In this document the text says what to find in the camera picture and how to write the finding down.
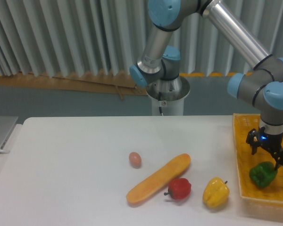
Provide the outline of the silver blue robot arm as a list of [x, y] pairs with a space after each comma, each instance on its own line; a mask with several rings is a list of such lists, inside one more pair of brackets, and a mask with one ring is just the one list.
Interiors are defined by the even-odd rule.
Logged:
[[153, 23], [143, 54], [130, 67], [136, 85], [153, 99], [154, 113], [162, 115], [168, 103], [184, 99], [190, 88], [179, 78], [180, 52], [168, 43], [183, 20], [192, 14], [207, 18], [253, 69], [251, 75], [235, 74], [227, 92], [260, 110], [258, 129], [246, 143], [256, 153], [266, 150], [283, 167], [283, 58], [274, 57], [220, 0], [151, 0], [148, 14]]

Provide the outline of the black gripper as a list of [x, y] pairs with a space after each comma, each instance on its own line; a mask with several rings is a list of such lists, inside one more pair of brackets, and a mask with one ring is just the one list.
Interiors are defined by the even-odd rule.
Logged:
[[246, 143], [251, 146], [252, 155], [257, 153], [258, 147], [269, 152], [275, 160], [274, 170], [278, 170], [281, 166], [283, 166], [283, 147], [281, 146], [283, 133], [268, 134], [265, 130], [265, 128], [259, 128], [258, 130], [252, 129], [249, 131]]

